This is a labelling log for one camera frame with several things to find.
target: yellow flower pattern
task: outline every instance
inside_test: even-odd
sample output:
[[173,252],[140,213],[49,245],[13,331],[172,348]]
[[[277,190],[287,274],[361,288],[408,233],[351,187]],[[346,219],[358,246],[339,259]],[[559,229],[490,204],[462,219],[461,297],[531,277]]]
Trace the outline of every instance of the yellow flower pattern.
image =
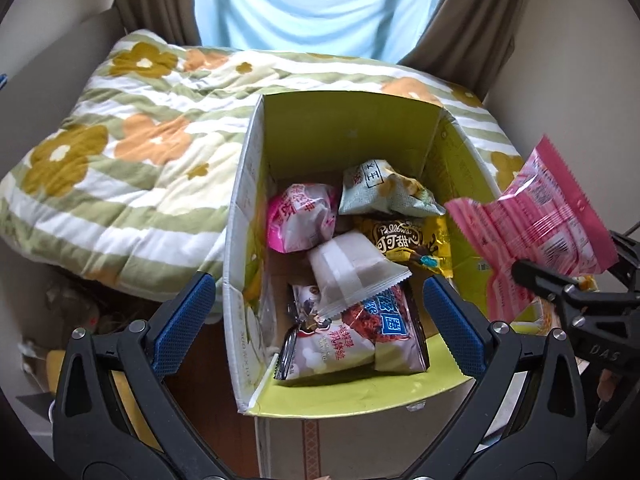
[[471,90],[467,90],[460,85],[454,85],[453,83],[449,83],[449,86],[451,87],[451,94],[458,101],[473,108],[479,108],[482,106],[482,102],[480,101],[480,99],[478,99],[476,97],[476,94],[474,94]]
[[495,181],[500,191],[509,187],[513,177],[522,169],[524,161],[519,155],[506,155],[501,152],[491,153],[491,163],[498,169]]
[[413,77],[400,77],[382,85],[382,93],[418,99],[437,106],[442,106],[440,100],[429,92],[427,85]]
[[125,75],[135,72],[142,77],[160,79],[169,75],[178,64],[178,57],[171,52],[160,52],[149,43],[136,43],[131,50],[119,53],[111,61],[109,75]]
[[191,168],[187,173],[188,180],[193,180],[197,176],[205,176],[209,173],[209,163],[205,162],[204,164],[198,164],[194,168]]
[[239,74],[248,74],[253,69],[253,65],[251,63],[247,63],[246,61],[236,66],[236,72],[238,72]]
[[22,190],[61,197],[82,182],[89,167],[89,156],[99,155],[107,145],[104,126],[75,124],[55,137],[41,142],[30,156],[31,167],[22,180]]

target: white snack bag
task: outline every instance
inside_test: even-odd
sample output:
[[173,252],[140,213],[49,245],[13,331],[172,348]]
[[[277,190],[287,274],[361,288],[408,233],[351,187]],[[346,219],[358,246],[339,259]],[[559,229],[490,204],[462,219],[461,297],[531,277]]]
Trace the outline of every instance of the white snack bag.
[[385,258],[358,231],[337,236],[308,256],[320,288],[319,317],[336,316],[411,276],[409,269]]
[[414,178],[399,174],[386,160],[373,159],[344,171],[338,213],[380,211],[423,218],[446,213],[433,193]]

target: blue gripper pad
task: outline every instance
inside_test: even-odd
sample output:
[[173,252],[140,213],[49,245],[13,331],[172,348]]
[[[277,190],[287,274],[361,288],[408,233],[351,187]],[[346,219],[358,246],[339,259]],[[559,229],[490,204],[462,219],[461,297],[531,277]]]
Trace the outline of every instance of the blue gripper pad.
[[[178,294],[176,300],[181,296],[182,293]],[[209,274],[202,274],[156,337],[152,368],[159,379],[178,371],[215,299],[216,280]]]
[[486,370],[486,361],[485,346],[476,330],[436,277],[425,280],[422,293],[424,307],[440,331],[460,371],[466,376],[479,378]]

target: snack package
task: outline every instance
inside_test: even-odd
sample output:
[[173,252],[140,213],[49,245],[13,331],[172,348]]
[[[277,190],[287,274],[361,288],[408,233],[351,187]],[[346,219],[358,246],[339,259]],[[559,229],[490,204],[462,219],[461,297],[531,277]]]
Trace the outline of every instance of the snack package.
[[267,243],[279,253],[304,251],[334,235],[336,190],[325,184],[292,184],[269,202]]
[[380,211],[412,217],[444,215],[431,191],[414,178],[396,173],[386,160],[374,159],[344,172],[341,215]]
[[599,274],[618,260],[609,232],[546,136],[498,200],[456,198],[446,207],[494,271],[489,320],[511,322],[534,299],[511,279],[518,259],[569,276]]
[[392,262],[411,262],[453,278],[451,244],[444,216],[424,219],[354,217],[356,229]]
[[290,317],[296,324],[304,323],[320,302],[320,289],[317,285],[290,285],[290,287],[293,294],[292,308],[289,309]]
[[349,231],[308,252],[320,289],[318,316],[332,318],[411,275],[385,258],[367,237]]
[[426,371],[424,333],[417,313],[410,310],[402,286],[395,285],[334,319],[312,313],[287,333],[275,378],[293,380],[372,362],[380,372]]

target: pink snack package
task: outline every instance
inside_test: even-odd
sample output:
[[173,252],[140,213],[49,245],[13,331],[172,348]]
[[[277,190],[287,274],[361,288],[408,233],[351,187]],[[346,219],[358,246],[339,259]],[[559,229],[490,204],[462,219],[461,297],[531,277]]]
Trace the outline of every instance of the pink snack package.
[[334,236],[337,193],[326,184],[292,184],[267,209],[267,243],[279,253],[304,251]]
[[510,323],[535,297],[511,279],[516,260],[569,276],[599,274],[618,260],[609,232],[546,136],[498,200],[455,198],[445,206],[493,269],[486,292],[491,321]]

